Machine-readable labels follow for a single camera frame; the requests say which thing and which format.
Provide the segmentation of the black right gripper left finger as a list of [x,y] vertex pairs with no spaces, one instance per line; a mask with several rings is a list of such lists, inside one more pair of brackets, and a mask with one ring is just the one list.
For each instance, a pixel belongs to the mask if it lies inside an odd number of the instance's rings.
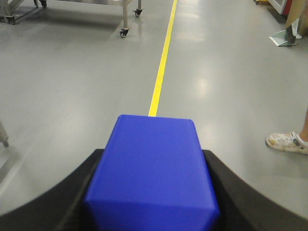
[[64,180],[0,217],[2,231],[90,231],[83,200],[103,155],[96,149]]

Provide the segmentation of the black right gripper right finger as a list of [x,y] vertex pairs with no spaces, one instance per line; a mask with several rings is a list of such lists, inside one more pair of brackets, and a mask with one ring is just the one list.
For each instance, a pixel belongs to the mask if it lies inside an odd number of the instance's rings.
[[220,217],[214,231],[306,231],[308,220],[259,193],[210,150],[203,150]]

